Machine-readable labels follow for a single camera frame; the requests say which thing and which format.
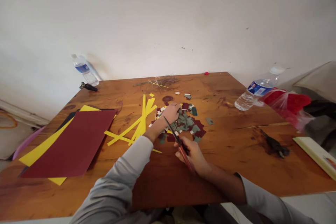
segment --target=yellow wire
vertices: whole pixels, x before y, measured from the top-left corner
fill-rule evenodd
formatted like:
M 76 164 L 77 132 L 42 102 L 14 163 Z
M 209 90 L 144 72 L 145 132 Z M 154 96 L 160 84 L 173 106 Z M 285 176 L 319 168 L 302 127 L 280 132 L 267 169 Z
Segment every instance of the yellow wire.
M 155 84 L 155 85 L 158 85 L 158 86 L 162 86 L 162 85 L 160 85 L 160 84 L 156 84 L 156 83 L 153 83 L 153 82 L 151 82 L 150 80 L 148 80 L 150 83 L 152 83 L 152 84 Z

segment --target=wire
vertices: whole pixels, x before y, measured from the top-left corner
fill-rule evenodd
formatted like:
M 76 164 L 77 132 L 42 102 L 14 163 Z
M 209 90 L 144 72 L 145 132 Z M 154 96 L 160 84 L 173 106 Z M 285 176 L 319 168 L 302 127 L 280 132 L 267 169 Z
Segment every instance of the wire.
M 10 128 L 16 128 L 18 126 L 18 122 L 11 115 L 9 115 L 9 114 L 7 114 L 5 112 L 2 112 L 2 111 L 0 111 L 0 114 L 3 114 L 5 116 L 7 116 L 14 123 L 14 126 L 11 126 L 11 127 L 0 127 L 0 129 L 10 129 Z

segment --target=water bottle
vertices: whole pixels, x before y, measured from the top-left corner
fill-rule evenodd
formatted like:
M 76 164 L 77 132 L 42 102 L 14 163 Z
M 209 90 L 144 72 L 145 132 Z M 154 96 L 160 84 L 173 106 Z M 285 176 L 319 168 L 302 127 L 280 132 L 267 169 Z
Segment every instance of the water bottle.
M 280 66 L 272 67 L 269 73 L 253 81 L 245 93 L 234 103 L 236 108 L 242 111 L 250 109 L 260 97 L 264 96 L 277 85 L 279 75 L 282 74 L 284 70 L 285 69 Z
M 97 78 L 91 73 L 90 68 L 87 66 L 87 64 L 80 58 L 77 57 L 76 54 L 72 54 L 72 62 L 75 68 L 80 72 L 86 81 L 92 85 L 97 86 L 99 84 L 99 81 Z

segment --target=bottle cap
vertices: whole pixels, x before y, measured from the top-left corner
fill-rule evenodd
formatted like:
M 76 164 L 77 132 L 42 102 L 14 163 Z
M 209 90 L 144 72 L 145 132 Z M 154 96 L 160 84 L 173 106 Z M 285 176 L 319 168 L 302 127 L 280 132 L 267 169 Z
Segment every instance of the bottle cap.
M 275 75 L 280 75 L 285 71 L 284 68 L 282 68 L 281 66 L 274 66 L 271 68 L 271 70 L 269 71 L 271 74 L 275 74 Z

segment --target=gray sleeve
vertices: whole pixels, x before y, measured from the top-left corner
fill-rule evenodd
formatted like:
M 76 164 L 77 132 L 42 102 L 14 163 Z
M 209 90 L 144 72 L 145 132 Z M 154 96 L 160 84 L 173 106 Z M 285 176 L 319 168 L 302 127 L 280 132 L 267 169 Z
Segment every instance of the gray sleeve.
M 152 148 L 153 143 L 140 136 L 106 176 L 96 181 L 70 223 L 113 223 L 127 214 L 134 184 L 149 162 Z
M 247 204 L 256 212 L 266 216 L 274 224 L 317 224 L 291 205 L 283 202 L 279 197 L 267 192 L 240 175 L 243 181 Z

